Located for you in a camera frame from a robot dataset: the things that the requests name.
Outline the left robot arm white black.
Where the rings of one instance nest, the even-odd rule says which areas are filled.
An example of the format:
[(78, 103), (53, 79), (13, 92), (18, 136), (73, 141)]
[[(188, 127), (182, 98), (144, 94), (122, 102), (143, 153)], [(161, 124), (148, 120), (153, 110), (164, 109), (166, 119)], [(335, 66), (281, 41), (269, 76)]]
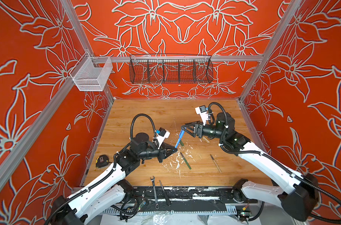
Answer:
[(125, 179), (144, 163), (156, 158), (159, 163), (177, 152), (177, 148), (165, 143), (170, 132), (152, 125), (153, 135), (130, 134), (130, 142), (113, 155), (109, 167), (88, 185), (76, 193), (59, 197), (53, 203), (46, 225), (87, 225), (105, 209), (125, 199), (132, 198), (133, 187)]

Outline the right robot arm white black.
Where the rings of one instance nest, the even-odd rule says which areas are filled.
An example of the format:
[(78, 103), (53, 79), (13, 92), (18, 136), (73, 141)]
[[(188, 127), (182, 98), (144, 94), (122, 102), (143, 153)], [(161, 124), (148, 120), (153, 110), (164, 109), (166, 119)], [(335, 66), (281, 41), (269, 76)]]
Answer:
[(180, 137), (185, 133), (199, 139), (218, 139), (223, 152), (235, 155), (255, 166), (276, 183), (275, 186), (261, 185), (240, 179), (232, 188), (236, 202), (248, 199), (270, 203), (282, 208), (290, 217), (305, 222), (309, 217), (332, 224), (341, 224), (340, 219), (324, 218), (313, 214), (323, 194), (341, 206), (341, 200), (321, 189), (312, 174), (302, 175), (277, 161), (261, 150), (249, 138), (235, 130), (234, 118), (217, 102), (195, 108), (200, 121), (186, 123), (181, 127)]

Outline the blue pen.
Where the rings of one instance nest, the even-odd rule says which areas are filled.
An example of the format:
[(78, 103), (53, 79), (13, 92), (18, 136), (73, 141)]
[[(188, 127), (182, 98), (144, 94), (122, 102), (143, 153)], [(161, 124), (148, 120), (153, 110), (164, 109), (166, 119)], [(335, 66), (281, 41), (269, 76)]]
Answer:
[(182, 137), (183, 137), (184, 133), (185, 133), (185, 131), (182, 129), (181, 132), (180, 132), (180, 134), (179, 134), (179, 138), (178, 138), (178, 140), (177, 140), (177, 142), (176, 142), (175, 148), (177, 148), (177, 147), (179, 146), (179, 144), (180, 144), (180, 142), (181, 142), (181, 140), (182, 140)]

